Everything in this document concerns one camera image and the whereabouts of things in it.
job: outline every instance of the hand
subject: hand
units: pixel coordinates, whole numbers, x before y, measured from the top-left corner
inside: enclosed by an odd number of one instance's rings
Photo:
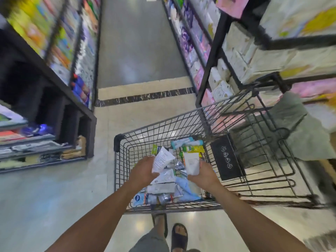
[[[214,194],[219,187],[223,187],[212,165],[202,160],[199,161],[199,174],[188,175],[188,180],[211,194]]]
[[[159,175],[152,173],[154,159],[155,156],[145,156],[131,170],[127,184],[134,193],[148,186]]]

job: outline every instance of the gray floor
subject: gray floor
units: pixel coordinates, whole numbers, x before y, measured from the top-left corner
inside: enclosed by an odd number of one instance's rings
[[[187,76],[161,1],[103,3],[98,88]]]

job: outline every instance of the left hand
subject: left hand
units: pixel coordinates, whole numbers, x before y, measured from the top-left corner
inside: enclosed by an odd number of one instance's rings
[[[144,187],[150,185],[150,183],[159,175],[156,172],[152,173],[154,159],[155,156],[145,156],[138,161],[131,170],[127,183],[134,193],[137,193]]]

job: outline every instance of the right hand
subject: right hand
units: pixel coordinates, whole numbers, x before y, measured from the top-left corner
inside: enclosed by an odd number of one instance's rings
[[[214,194],[219,187],[223,187],[212,165],[202,160],[199,161],[199,174],[188,175],[188,180],[211,194]]]

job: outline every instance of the foot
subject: foot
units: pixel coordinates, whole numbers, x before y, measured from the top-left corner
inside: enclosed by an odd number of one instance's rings
[[[171,251],[183,252],[187,250],[188,232],[184,225],[176,223],[171,234]]]
[[[158,234],[164,238],[167,237],[168,227],[167,225],[167,217],[165,214],[152,214],[154,228],[157,230]]]

